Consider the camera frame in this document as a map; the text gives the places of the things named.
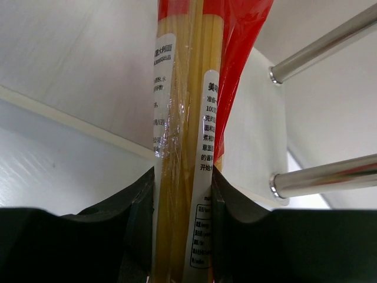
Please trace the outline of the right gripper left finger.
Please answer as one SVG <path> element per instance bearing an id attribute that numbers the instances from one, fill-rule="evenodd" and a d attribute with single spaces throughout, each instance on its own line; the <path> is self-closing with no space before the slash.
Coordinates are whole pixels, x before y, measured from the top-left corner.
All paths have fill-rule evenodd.
<path id="1" fill-rule="evenodd" d="M 154 171 L 80 213 L 1 209 L 2 282 L 146 282 Z"/>

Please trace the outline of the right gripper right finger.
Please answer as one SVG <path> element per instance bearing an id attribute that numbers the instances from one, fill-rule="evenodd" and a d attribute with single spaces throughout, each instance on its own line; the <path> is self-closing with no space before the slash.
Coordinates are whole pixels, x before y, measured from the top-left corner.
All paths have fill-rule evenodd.
<path id="1" fill-rule="evenodd" d="M 213 172 L 216 282 L 375 282 L 374 210 L 267 210 Z"/>

